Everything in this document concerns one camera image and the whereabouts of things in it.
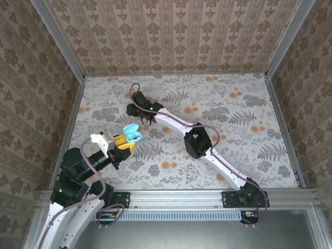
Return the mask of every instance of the patterned wall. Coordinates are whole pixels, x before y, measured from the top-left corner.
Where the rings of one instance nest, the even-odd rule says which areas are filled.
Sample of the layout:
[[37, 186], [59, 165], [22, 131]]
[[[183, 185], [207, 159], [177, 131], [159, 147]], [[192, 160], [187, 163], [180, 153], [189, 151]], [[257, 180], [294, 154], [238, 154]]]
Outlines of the patterned wall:
[[273, 83], [308, 187], [332, 226], [332, 1], [319, 0]]
[[77, 80], [29, 1], [0, 1], [0, 248], [19, 248], [47, 189]]
[[264, 71], [300, 0], [46, 0], [87, 75]]

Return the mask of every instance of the fern pattern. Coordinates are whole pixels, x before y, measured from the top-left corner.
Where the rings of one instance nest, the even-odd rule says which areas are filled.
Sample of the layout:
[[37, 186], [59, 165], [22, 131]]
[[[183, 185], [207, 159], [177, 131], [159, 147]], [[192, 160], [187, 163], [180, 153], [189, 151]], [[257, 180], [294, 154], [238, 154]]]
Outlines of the fern pattern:
[[[124, 126], [139, 124], [143, 138], [136, 143], [132, 156], [119, 165], [118, 171], [113, 167], [106, 167], [102, 171], [106, 182], [116, 189], [229, 187], [226, 181], [222, 181], [222, 177], [217, 176], [218, 172], [214, 167], [187, 153], [183, 136], [154, 122], [150, 127], [145, 127], [140, 118], [127, 115], [127, 105], [131, 103], [128, 92], [135, 82], [141, 84], [141, 92], [152, 103], [162, 104], [182, 120], [215, 127], [221, 138], [216, 150], [248, 177], [264, 187], [296, 187], [275, 112], [269, 105], [270, 97], [262, 74], [112, 78], [112, 82], [105, 77], [86, 79], [70, 148], [80, 147], [90, 134], [101, 131], [121, 134]], [[324, 127], [325, 134], [331, 129], [331, 124]], [[215, 132], [212, 129], [206, 131], [214, 144], [217, 138]], [[13, 150], [16, 147], [26, 147], [24, 140], [14, 142], [11, 144]], [[87, 155], [98, 150], [99, 147], [92, 143], [85, 148]], [[6, 177], [1, 174], [0, 186], [10, 187], [12, 180], [9, 173], [6, 173]], [[31, 195], [35, 187], [23, 184], [21, 194], [29, 192], [27, 195]]]
[[253, 113], [251, 113], [250, 111], [248, 111], [248, 113], [241, 111], [242, 113], [238, 113], [235, 112], [235, 114], [232, 115], [232, 117], [229, 119], [229, 123], [234, 123], [236, 125], [241, 125], [243, 124], [243, 126], [245, 124], [247, 124], [247, 126], [249, 125], [249, 123], [251, 121], [255, 121], [257, 118], [255, 117], [255, 115]]

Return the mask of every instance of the floral wallpaper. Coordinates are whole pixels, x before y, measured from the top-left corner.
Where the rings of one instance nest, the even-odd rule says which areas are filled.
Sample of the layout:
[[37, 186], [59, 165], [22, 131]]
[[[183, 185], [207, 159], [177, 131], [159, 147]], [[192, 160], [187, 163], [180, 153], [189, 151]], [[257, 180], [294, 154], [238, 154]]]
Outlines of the floral wallpaper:
[[46, 0], [88, 76], [264, 71], [300, 0]]
[[78, 82], [29, 1], [0, 1], [0, 248], [20, 248]]
[[315, 2], [272, 80], [307, 186], [332, 227], [332, 1]]
[[[192, 123], [213, 125], [220, 133], [219, 153], [262, 187], [297, 187], [263, 74], [87, 77], [71, 147], [90, 134], [122, 133], [130, 123], [143, 135], [132, 157], [118, 171], [102, 171], [116, 189], [215, 189], [229, 185], [216, 170], [190, 157], [183, 138], [167, 127], [143, 126], [129, 117], [129, 88], [134, 82], [152, 102]], [[207, 129], [212, 140], [217, 135]], [[87, 153], [99, 150], [87, 146]]]

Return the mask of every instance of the small plastic object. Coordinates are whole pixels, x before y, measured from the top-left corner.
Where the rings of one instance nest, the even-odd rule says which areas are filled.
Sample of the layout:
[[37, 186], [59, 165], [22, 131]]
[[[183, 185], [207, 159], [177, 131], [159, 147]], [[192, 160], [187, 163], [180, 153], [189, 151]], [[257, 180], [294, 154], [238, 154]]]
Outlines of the small plastic object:
[[131, 123], [124, 127], [123, 133], [126, 135], [126, 141], [128, 143], [136, 143], [142, 139], [142, 134], [137, 131], [139, 127], [137, 123]]

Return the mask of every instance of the cable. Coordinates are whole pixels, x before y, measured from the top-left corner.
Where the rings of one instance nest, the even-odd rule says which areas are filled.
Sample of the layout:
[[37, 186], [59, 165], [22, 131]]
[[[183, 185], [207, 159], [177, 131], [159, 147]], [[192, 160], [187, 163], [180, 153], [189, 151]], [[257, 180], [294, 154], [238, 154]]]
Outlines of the cable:
[[46, 230], [45, 230], [45, 232], [44, 232], [44, 234], [43, 234], [43, 236], [42, 236], [42, 238], [41, 238], [41, 240], [40, 240], [40, 243], [39, 243], [38, 249], [42, 249], [42, 245], [43, 245], [43, 242], [45, 241], [45, 238], [46, 238], [46, 235], [47, 235], [48, 231], [50, 230], [51, 226], [53, 225], [53, 222], [55, 221], [55, 219], [56, 219], [60, 214], [62, 214], [63, 212], [65, 212], [65, 211], [67, 211], [67, 210], [69, 210], [69, 209], [71, 209], [71, 208], [73, 208], [73, 207], [75, 207], [75, 206], [80, 206], [80, 205], [83, 205], [83, 204], [85, 204], [85, 203], [87, 203], [87, 202], [89, 202], [89, 201], [93, 201], [93, 200], [95, 200], [95, 199], [98, 199], [99, 197], [101, 197], [101, 196], [106, 192], [106, 184], [105, 184], [105, 182], [104, 182], [104, 179], [101, 177], [101, 175], [98, 173], [98, 171], [92, 166], [92, 164], [90, 163], [88, 157], [85, 155], [85, 153], [84, 153], [84, 151], [83, 151], [84, 146], [85, 146], [89, 141], [91, 141], [91, 138], [86, 139], [86, 140], [82, 143], [82, 145], [81, 145], [81, 147], [80, 147], [80, 152], [81, 152], [81, 154], [82, 154], [82, 157], [83, 157], [84, 161], [85, 161], [85, 162], [87, 163], [87, 165], [89, 166], [89, 168], [90, 168], [90, 169], [92, 170], [92, 172], [93, 172], [95, 175], [97, 175], [97, 177], [99, 178], [100, 182], [102, 183], [103, 190], [101, 191], [101, 193], [100, 193], [99, 195], [97, 195], [97, 196], [95, 196], [95, 197], [92, 197], [92, 198], [90, 198], [90, 199], [87, 199], [87, 200], [83, 200], [83, 201], [80, 201], [80, 202], [74, 203], [74, 204], [72, 204], [72, 205], [70, 205], [70, 206], [68, 206], [68, 207], [65, 207], [64, 209], [58, 211], [58, 212], [55, 214], [55, 216], [53, 216], [53, 218], [51, 219], [51, 221], [48, 223], [48, 226], [47, 226], [47, 228], [46, 228]]
[[134, 99], [133, 99], [133, 97], [132, 97], [132, 94], [131, 94], [131, 93], [132, 93], [132, 88], [133, 88], [135, 85], [138, 86], [138, 88], [139, 88], [138, 91], [139, 91], [140, 88], [141, 88], [141, 86], [140, 86], [139, 83], [134, 83], [134, 84], [132, 84], [131, 87], [130, 87], [130, 89], [129, 89], [129, 98], [130, 98], [130, 100], [133, 102], [133, 104], [134, 104], [138, 109], [143, 110], [143, 111], [145, 111], [145, 112], [147, 112], [147, 113], [161, 114], [161, 115], [164, 115], [164, 116], [168, 116], [169, 118], [173, 119], [174, 121], [178, 122], [179, 124], [181, 124], [181, 125], [183, 125], [183, 126], [186, 126], [186, 127], [189, 127], [189, 128], [200, 128], [200, 127], [204, 127], [204, 128], [210, 128], [210, 129], [212, 129], [212, 130], [214, 130], [214, 131], [216, 132], [218, 138], [217, 138], [217, 142], [211, 147], [211, 155], [212, 155], [215, 159], [217, 159], [217, 160], [218, 160], [223, 166], [225, 166], [225, 167], [226, 167], [231, 173], [233, 173], [237, 178], [239, 178], [239, 179], [241, 179], [241, 180], [243, 180], [243, 181], [245, 181], [245, 182], [247, 182], [247, 183], [253, 185], [253, 186], [256, 187], [259, 191], [262, 192], [262, 194], [263, 194], [263, 196], [264, 196], [264, 199], [265, 199], [265, 210], [264, 210], [263, 217], [262, 217], [262, 218], [261, 218], [261, 219], [260, 219], [255, 225], [258, 225], [259, 223], [261, 223], [261, 221], [262, 221], [262, 220], [264, 219], [264, 217], [265, 217], [265, 214], [266, 214], [266, 211], [267, 211], [267, 208], [268, 208], [268, 198], [267, 198], [265, 192], [262, 190], [261, 187], [259, 187], [257, 184], [254, 184], [254, 183], [248, 181], [247, 179], [243, 178], [242, 176], [240, 176], [239, 174], [237, 174], [236, 172], [234, 172], [230, 167], [228, 167], [224, 162], [222, 162], [221, 159], [220, 159], [219, 157], [217, 157], [217, 156], [213, 153], [213, 149], [214, 149], [214, 148], [218, 145], [218, 143], [220, 142], [220, 134], [219, 134], [219, 132], [217, 131], [217, 129], [214, 128], [213, 126], [209, 126], [209, 125], [207, 125], [207, 124], [200, 124], [200, 125], [187, 125], [187, 124], [181, 122], [180, 120], [174, 118], [173, 116], [169, 116], [169, 115], [166, 114], [166, 113], [163, 113], [163, 112], [155, 112], [155, 111], [153, 111], [153, 110], [147, 110], [147, 109], [144, 109], [144, 108], [140, 107], [140, 106], [134, 101]]
[[125, 206], [122, 203], [113, 204], [111, 206], [105, 207], [104, 209], [100, 209], [98, 211], [98, 213], [103, 212], [103, 211], [108, 210], [108, 209], [111, 209], [111, 208], [115, 208], [116, 206], [120, 206], [122, 208], [121, 213], [114, 219], [114, 221], [112, 221], [108, 225], [102, 225], [102, 224], [100, 224], [100, 218], [103, 216], [103, 215], [100, 215], [98, 217], [98, 220], [97, 220], [97, 223], [98, 223], [99, 227], [102, 227], [102, 226], [105, 226], [105, 227], [112, 226], [112, 225], [114, 225], [114, 223], [116, 223], [118, 221], [119, 218], [121, 218], [121, 216], [123, 215], [123, 212], [125, 211]]

